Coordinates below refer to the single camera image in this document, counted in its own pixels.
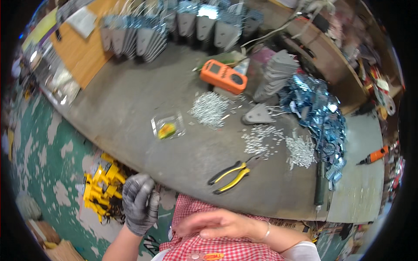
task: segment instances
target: pliers handle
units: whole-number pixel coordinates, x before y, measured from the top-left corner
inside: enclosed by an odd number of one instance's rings
[[[241,181],[241,179],[245,176],[247,176],[248,172],[250,172],[250,169],[247,168],[247,163],[246,162],[241,162],[241,161],[237,161],[233,166],[228,167],[224,170],[221,170],[218,174],[216,174],[215,176],[213,176],[211,179],[209,179],[208,184],[209,185],[213,185],[215,183],[217,183],[218,181],[220,181],[223,177],[225,177],[227,174],[236,171],[236,170],[241,170],[238,175],[233,179],[233,181],[231,181],[230,183],[228,183],[226,186],[215,190],[213,193],[214,194],[221,194],[227,190],[230,190],[231,188],[233,188],[239,181]]]

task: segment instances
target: pile of yellow parts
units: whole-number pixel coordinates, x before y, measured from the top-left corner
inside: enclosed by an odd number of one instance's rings
[[[126,179],[125,173],[118,168],[115,159],[105,153],[102,154],[101,158],[112,163],[112,165],[107,172],[99,165],[93,176],[89,173],[84,174],[85,189],[83,195],[84,206],[91,208],[97,214],[100,223],[103,220],[102,217],[110,217],[109,210],[112,207],[110,198],[122,199],[119,187],[120,184],[125,184]]]

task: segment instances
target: orange multimeter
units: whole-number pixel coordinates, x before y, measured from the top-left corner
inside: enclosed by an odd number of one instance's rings
[[[248,80],[245,75],[214,59],[203,65],[200,79],[236,95],[245,90]]]

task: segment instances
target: bracelet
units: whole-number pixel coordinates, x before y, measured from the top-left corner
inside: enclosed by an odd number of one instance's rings
[[[261,239],[261,242],[263,242],[268,237],[268,235],[270,234],[271,224],[268,221],[266,221],[266,222],[268,224],[268,228],[267,228],[267,232],[265,233],[264,237]]]

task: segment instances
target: orange screwdriver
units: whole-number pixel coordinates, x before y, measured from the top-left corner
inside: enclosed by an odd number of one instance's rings
[[[383,148],[376,150],[375,152],[370,153],[367,158],[365,158],[364,160],[360,161],[359,163],[357,163],[357,165],[362,165],[362,164],[370,164],[375,162],[376,160],[380,160],[381,158],[383,158],[387,153],[389,153],[389,150],[393,150],[396,146],[398,146],[399,141],[395,142],[394,144],[392,144],[390,147],[389,146],[383,146]]]

